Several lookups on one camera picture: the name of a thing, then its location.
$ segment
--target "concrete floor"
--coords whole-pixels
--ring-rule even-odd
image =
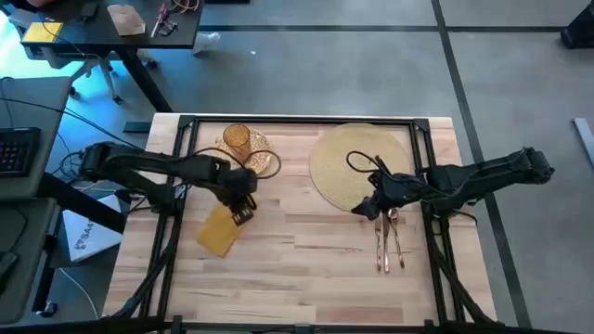
[[[588,0],[441,0],[448,26],[562,26]],[[208,25],[434,26],[431,0],[252,0],[249,6],[207,6]],[[219,48],[195,58],[187,50],[151,51],[161,62],[153,78],[174,110],[183,112],[450,116],[465,163],[471,143],[438,32],[223,32]],[[0,75],[70,74],[26,59],[8,25],[0,32]],[[452,32],[459,75],[487,159],[522,146],[547,155],[556,173],[545,186],[496,193],[528,313],[535,328],[589,333],[594,305],[594,243],[590,224],[594,170],[570,121],[594,127],[594,51],[568,51],[550,32]],[[125,121],[149,120],[153,110],[121,63],[115,105],[99,71],[80,79],[69,107],[119,134]],[[65,118],[70,149],[107,138]],[[124,135],[144,145],[142,135]],[[65,148],[57,142],[49,169]],[[510,294],[484,205],[479,234],[497,316],[516,324]],[[116,250],[68,269],[100,309]],[[92,318],[82,293],[57,274],[52,319],[26,315],[21,324]]]

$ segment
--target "computer keyboard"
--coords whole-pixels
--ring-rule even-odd
[[[36,127],[0,129],[0,177],[29,175],[40,133]]]

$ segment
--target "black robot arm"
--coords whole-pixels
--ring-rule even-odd
[[[476,202],[485,194],[513,184],[544,184],[554,169],[544,154],[533,148],[524,148],[490,161],[468,166],[444,165],[426,168],[421,177],[404,173],[391,174],[380,157],[373,160],[378,169],[369,176],[375,187],[371,197],[351,210],[376,219],[380,212],[401,208],[424,200],[432,204],[434,213],[449,216],[468,202]]]
[[[211,190],[233,213],[237,225],[253,217],[257,176],[251,169],[231,170],[229,161],[205,154],[177,158],[146,152],[111,142],[98,143],[84,150],[80,175],[91,181],[110,180],[132,191],[145,193],[155,212],[174,212],[175,186],[156,184],[137,171],[162,173],[183,184]]]

